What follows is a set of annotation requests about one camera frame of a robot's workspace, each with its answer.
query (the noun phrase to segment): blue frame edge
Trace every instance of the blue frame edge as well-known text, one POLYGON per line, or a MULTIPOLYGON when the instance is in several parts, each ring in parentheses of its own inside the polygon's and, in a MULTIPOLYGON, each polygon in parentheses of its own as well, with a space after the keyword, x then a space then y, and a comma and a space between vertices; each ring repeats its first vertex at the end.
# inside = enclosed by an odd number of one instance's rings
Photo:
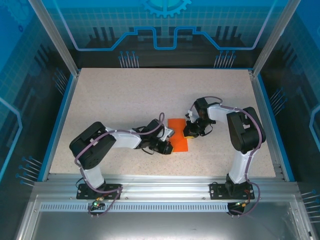
POLYGON ((74 91, 75 91, 75 88, 77 85, 77 81, 78 81, 78 78, 75 78, 71 74, 69 81, 68 81, 68 84, 65 89, 65 93, 64 93, 64 96, 63 96, 63 99, 61 102, 61 106, 60 106, 58 115, 55 120, 55 124, 54 124, 52 134, 50 137, 50 141, 49 141, 48 147, 47 147, 45 155, 44 155, 44 159, 43 159, 43 163, 42 163, 42 166, 40 169, 40 173, 37 178, 38 182, 44 182, 44 181, 46 181, 46 179, 48 177, 50 166, 52 164, 52 161, 54 159, 54 155, 56 153, 59 138, 62 133, 62 129, 63 129, 64 123, 65 123, 65 120, 67 118, 67 113, 69 110, 72 96, 74 94, 74 91))
POLYGON ((269 101, 269 98, 268 98, 268 95, 267 95, 267 91, 266 91, 266 88, 265 88, 265 85, 264 85, 264 82, 262 80, 262 77, 261 77, 260 73, 258 74, 257 78, 258 78, 259 84, 261 86, 263 98, 264 98, 266 107, 268 109, 269 116, 270 116, 270 119, 271 119, 271 123, 272 123, 273 129, 274 129, 274 132, 275 132, 275 137, 276 137, 276 139, 278 141, 280 152, 281 152, 281 155, 282 155, 282 158, 283 158, 283 163, 284 163, 284 167, 285 167, 284 170, 286 171, 286 173, 288 175, 289 181, 290 182, 294 182, 295 181, 295 177, 294 177, 294 174, 292 172, 292 169, 291 169, 291 166, 290 166, 290 163, 289 163, 289 159, 288 159, 288 156, 287 156, 287 153, 286 153, 286 150, 285 150, 285 146, 284 146, 284 143, 282 142, 282 139, 281 139, 281 136, 280 136, 280 132, 279 132, 278 125, 277 125, 277 122, 276 122, 276 118, 275 118, 275 115, 274 115, 274 113, 272 111, 271 104, 270 104, 270 101, 269 101))

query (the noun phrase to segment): orange cloth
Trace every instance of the orange cloth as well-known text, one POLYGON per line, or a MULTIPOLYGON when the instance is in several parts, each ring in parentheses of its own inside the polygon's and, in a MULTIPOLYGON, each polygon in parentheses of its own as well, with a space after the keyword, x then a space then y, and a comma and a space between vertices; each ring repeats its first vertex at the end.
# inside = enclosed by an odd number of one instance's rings
POLYGON ((188 140, 184 137, 184 128, 186 120, 184 118, 168 119, 168 128, 174 130, 174 135, 170 137, 170 142, 173 146, 173 152, 188 152, 188 140))

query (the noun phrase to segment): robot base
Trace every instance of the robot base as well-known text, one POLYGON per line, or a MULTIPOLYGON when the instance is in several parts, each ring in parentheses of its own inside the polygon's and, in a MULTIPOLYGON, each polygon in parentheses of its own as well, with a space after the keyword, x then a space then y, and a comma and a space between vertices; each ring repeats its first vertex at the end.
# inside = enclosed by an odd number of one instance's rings
POLYGON ((246 192, 249 192, 251 200, 255 199, 254 189, 251 184, 247 182, 234 184, 229 175, 226 176, 225 183, 213 182, 209 184, 209 191, 211 200, 247 200, 248 194, 246 192))
MULTIPOLYGON (((100 191, 110 191, 113 189, 120 188, 122 185, 121 184, 106 184, 104 183, 101 187, 98 188, 100 191)), ((98 193, 96 191, 93 191, 90 187, 88 187, 87 184, 82 183, 79 184, 78 191, 76 193, 76 199, 79 200, 95 200, 99 197, 104 196, 105 200, 114 200, 117 196, 117 192, 112 192, 109 194, 103 194, 103 193, 98 193)))

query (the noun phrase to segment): gear logo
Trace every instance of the gear logo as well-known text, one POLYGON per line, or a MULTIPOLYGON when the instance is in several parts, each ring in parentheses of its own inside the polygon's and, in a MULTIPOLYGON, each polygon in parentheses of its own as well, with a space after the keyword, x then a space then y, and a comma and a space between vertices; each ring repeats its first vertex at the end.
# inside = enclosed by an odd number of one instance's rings
POLYGON ((144 10, 149 10, 150 14, 155 14, 157 18, 168 15, 174 17, 180 14, 181 10, 186 10, 187 5, 191 4, 191 0, 142 0, 144 10))
POLYGON ((30 14, 28 0, 0 0, 0 7, 7 7, 11 16, 19 24, 27 20, 30 14))

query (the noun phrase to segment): blue enclosure wall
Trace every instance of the blue enclosure wall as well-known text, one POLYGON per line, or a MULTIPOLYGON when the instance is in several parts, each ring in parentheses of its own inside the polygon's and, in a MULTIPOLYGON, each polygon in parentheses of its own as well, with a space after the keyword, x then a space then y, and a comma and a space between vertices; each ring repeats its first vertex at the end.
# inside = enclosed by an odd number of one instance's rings
POLYGON ((28 203, 70 73, 28 1, 0 1, 0 32, 0 238, 10 240, 28 203))
POLYGON ((319 1, 301 1, 261 71, 293 175, 302 192, 320 191, 319 9, 319 1))
POLYGON ((287 0, 43 2, 80 68, 251 68, 287 0))

